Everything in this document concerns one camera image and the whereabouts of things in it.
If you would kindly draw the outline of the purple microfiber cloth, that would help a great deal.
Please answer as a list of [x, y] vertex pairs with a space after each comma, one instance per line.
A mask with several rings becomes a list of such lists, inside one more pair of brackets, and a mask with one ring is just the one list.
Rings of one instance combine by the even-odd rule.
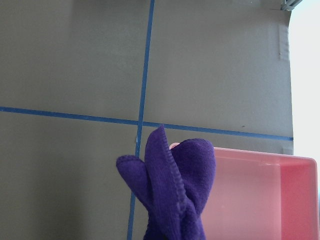
[[123, 155], [116, 168], [148, 212], [145, 240], [204, 240], [201, 214], [216, 171], [212, 143], [187, 139], [169, 147], [164, 126], [154, 130], [144, 160]]

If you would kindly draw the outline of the pink plastic bin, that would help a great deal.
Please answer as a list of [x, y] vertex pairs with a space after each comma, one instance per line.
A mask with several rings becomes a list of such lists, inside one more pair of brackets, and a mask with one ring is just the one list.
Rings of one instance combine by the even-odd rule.
[[193, 180], [213, 177], [201, 214], [208, 240], [317, 240], [314, 159], [219, 147], [172, 149]]

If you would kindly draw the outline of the aluminium frame post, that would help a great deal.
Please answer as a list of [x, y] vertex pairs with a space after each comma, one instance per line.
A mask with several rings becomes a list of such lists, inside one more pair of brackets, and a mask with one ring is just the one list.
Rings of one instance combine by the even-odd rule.
[[281, 11], [292, 11], [302, 0], [281, 0]]

